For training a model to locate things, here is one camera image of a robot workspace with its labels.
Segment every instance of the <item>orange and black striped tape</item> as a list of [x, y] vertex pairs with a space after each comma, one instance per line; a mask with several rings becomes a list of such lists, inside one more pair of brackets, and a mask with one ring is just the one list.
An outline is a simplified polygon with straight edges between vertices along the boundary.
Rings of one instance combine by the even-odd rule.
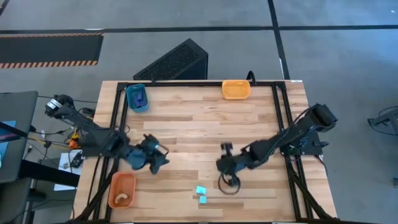
[[104, 33], [82, 33], [82, 34], [10, 34], [0, 35], [0, 38], [16, 38], [16, 37], [76, 37], [76, 36], [89, 36], [89, 35], [102, 35]]
[[0, 63], [0, 68], [49, 68], [96, 65], [97, 61]]

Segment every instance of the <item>blue bin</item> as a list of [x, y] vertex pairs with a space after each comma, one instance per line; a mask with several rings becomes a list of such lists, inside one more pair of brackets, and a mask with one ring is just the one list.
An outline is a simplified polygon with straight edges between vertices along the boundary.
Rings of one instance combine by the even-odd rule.
[[[144, 99], [145, 106], [142, 106], [140, 108], [136, 108], [135, 105], [134, 105], [134, 102], [132, 100], [132, 96], [137, 94], [139, 91], [142, 91], [142, 97]], [[127, 90], [126, 90], [126, 93], [127, 93], [127, 102], [129, 103], [129, 107], [134, 112], [141, 113], [141, 112], [147, 111], [149, 109], [147, 93], [145, 91], [145, 86], [143, 84], [137, 84], [137, 85], [129, 86], [127, 88]]]

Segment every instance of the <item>light blue block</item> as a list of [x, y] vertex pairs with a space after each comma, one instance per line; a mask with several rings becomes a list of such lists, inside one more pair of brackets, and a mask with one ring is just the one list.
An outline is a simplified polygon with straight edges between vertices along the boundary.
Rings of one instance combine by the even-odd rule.
[[207, 203], [207, 197], [206, 196], [200, 196], [199, 197], [199, 203]]
[[197, 186], [197, 194], [206, 194], [206, 187]]

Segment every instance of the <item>concrete floor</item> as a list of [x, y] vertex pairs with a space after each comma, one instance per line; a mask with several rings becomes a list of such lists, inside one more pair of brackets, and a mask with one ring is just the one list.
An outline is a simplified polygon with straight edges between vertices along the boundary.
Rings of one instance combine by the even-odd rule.
[[[398, 24], [394, 0], [274, 0], [280, 26]], [[167, 26], [270, 26], [266, 0], [10, 0], [0, 30], [89, 29]], [[281, 32], [291, 79], [303, 80], [310, 103], [326, 103], [339, 118], [321, 138], [337, 214], [344, 220], [396, 223], [398, 139], [371, 130], [366, 118], [395, 106], [398, 30]], [[103, 80], [131, 77], [187, 38], [209, 53], [209, 79], [282, 79], [272, 31], [106, 34], [94, 67], [0, 70], [0, 91], [37, 90], [96, 101]], [[46, 131], [65, 127], [43, 115], [39, 99], [34, 125]], [[54, 136], [53, 140], [63, 140]], [[49, 151], [59, 157], [61, 151]], [[32, 151], [27, 157], [42, 157]], [[35, 223], [62, 222], [70, 206], [40, 210]]]

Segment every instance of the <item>wooden table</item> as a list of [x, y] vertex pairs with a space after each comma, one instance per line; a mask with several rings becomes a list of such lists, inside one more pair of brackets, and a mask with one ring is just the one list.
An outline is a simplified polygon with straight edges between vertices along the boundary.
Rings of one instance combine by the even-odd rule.
[[[117, 81], [103, 82], [94, 121], [108, 127], [113, 111]], [[293, 118], [308, 107], [302, 82], [286, 81]], [[170, 163], [152, 175], [149, 166], [134, 171], [137, 190], [134, 206], [113, 209], [112, 222], [239, 222], [295, 221], [285, 168], [279, 151], [255, 170], [238, 173], [242, 189], [236, 195], [218, 190], [220, 143], [231, 141], [234, 153], [248, 143], [278, 132], [271, 87], [252, 87], [244, 101], [224, 100], [221, 87], [147, 87], [150, 110], [134, 113], [128, 109], [128, 136], [135, 144], [143, 134], [153, 134], [170, 149]], [[124, 93], [118, 111], [120, 121]], [[325, 169], [313, 156], [302, 156], [309, 191], [332, 216], [336, 216]], [[86, 206], [96, 158], [84, 161], [75, 198], [75, 212]], [[98, 188], [98, 167], [93, 194]], [[131, 170], [121, 161], [119, 170]], [[207, 204], [198, 203], [196, 186], [207, 188]], [[302, 194], [297, 189], [301, 214], [305, 217]], [[104, 217], [108, 193], [101, 204]]]

